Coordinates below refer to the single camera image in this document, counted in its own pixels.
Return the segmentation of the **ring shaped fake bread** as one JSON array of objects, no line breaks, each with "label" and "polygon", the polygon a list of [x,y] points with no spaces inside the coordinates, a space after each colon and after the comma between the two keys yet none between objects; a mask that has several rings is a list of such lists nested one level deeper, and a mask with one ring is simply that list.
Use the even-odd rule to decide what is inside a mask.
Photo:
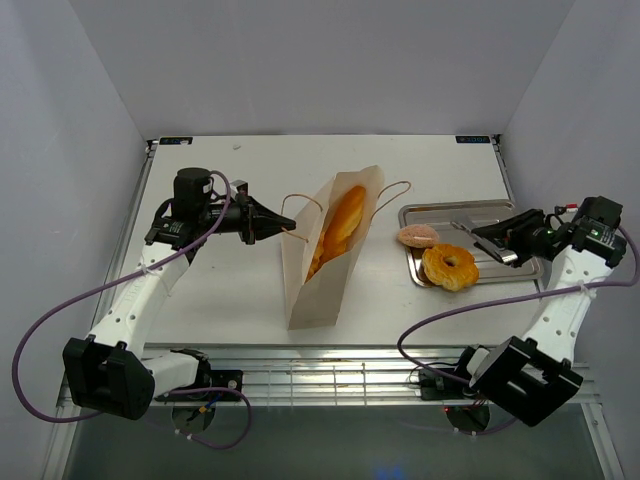
[{"label": "ring shaped fake bread", "polygon": [[473,286],[479,279],[474,256],[465,248],[437,244],[422,254],[422,270],[434,285],[450,292]]}]

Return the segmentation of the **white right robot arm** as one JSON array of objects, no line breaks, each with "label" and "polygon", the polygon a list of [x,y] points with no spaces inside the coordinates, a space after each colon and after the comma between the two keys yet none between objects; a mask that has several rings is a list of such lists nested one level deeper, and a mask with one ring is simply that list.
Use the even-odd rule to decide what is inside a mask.
[{"label": "white right robot arm", "polygon": [[627,241],[618,233],[622,210],[621,204],[597,196],[585,198],[573,218],[557,228],[537,209],[484,227],[453,221],[503,265],[518,268],[540,258],[552,266],[548,287],[523,334],[495,348],[463,351],[451,373],[458,394],[480,393],[536,426],[579,391],[583,378],[573,368],[575,343],[598,289],[626,253]]}]

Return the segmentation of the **beige paper bag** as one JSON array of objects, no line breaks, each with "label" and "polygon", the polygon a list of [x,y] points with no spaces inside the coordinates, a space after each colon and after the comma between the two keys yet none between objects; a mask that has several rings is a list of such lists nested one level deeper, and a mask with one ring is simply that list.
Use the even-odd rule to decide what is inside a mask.
[{"label": "beige paper bag", "polygon": [[377,165],[336,173],[317,193],[292,193],[305,206],[294,227],[284,227],[281,256],[287,328],[336,325],[345,290],[372,220],[386,207],[378,201],[386,184]]}]

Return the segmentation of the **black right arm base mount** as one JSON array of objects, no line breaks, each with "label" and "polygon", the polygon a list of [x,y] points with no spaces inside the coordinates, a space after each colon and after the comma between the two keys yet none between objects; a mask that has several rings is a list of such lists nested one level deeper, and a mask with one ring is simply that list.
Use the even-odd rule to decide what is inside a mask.
[{"label": "black right arm base mount", "polygon": [[426,369],[415,368],[408,383],[418,391],[423,401],[472,399],[477,396],[477,392],[467,385]]}]

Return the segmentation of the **long baguette fake bread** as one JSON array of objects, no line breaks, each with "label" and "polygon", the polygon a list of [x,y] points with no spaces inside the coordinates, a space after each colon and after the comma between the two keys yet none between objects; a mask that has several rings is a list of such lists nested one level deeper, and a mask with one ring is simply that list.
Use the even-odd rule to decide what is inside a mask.
[{"label": "long baguette fake bread", "polygon": [[354,186],[342,197],[325,231],[321,265],[347,251],[350,238],[363,218],[365,199],[366,189],[361,185]]}]

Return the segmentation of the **metal bread tongs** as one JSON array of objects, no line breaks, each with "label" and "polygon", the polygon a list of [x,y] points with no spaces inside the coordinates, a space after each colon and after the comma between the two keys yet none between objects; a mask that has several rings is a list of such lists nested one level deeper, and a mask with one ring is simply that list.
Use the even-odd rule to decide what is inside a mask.
[{"label": "metal bread tongs", "polygon": [[512,265],[517,259],[518,256],[515,252],[508,250],[504,247],[500,247],[495,243],[491,242],[489,239],[484,238],[477,234],[475,230],[477,226],[468,219],[463,219],[461,217],[455,218],[450,221],[452,227],[457,230],[465,232],[468,236],[470,236],[474,240],[474,244],[484,251],[487,255],[489,255],[492,259],[503,265]]}]

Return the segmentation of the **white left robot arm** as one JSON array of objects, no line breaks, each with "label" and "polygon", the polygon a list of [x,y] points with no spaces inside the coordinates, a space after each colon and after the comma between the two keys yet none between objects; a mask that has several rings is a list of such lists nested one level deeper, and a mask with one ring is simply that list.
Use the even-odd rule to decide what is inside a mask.
[{"label": "white left robot arm", "polygon": [[236,233],[253,245],[295,227],[294,220],[253,199],[244,182],[232,183],[229,194],[217,196],[209,170],[179,170],[172,197],[156,210],[144,237],[134,278],[125,282],[87,337],[70,339],[63,350],[74,403],[137,420],[152,400],[175,390],[194,400],[205,397],[212,387],[205,354],[178,349],[143,357],[154,320],[209,233]]}]

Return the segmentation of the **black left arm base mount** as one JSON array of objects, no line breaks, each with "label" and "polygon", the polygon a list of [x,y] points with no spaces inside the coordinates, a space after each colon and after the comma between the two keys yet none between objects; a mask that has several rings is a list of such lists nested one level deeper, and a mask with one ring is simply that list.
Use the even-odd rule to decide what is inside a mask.
[{"label": "black left arm base mount", "polygon": [[243,370],[211,370],[194,384],[176,389],[155,398],[163,402],[195,402],[206,404],[210,401],[239,401],[236,394],[229,390],[241,392],[243,387]]}]

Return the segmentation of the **scored oval fake loaf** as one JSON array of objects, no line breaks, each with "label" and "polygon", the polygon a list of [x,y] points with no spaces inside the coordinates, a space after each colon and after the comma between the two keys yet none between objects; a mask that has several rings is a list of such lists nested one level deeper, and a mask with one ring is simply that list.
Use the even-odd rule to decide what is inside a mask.
[{"label": "scored oval fake loaf", "polygon": [[316,248],[311,260],[311,264],[306,276],[306,282],[308,282],[319,269],[323,253],[324,253],[324,237],[321,236],[318,240],[318,243],[316,245]]}]

